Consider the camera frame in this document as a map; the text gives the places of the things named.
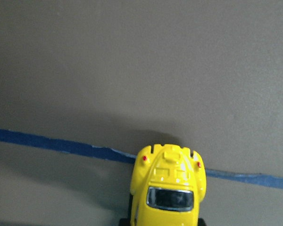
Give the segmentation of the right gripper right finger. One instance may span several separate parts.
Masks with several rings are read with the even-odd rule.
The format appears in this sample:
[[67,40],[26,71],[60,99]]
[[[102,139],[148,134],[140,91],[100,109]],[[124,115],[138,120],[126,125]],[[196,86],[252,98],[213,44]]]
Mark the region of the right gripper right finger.
[[198,218],[198,226],[207,226],[205,220],[203,218]]

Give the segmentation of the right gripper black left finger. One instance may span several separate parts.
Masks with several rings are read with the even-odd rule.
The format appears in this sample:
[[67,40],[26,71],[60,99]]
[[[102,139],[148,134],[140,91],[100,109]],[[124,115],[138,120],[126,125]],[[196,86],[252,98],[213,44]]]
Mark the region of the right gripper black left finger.
[[129,218],[121,218],[119,220],[119,226],[131,226],[131,222]]

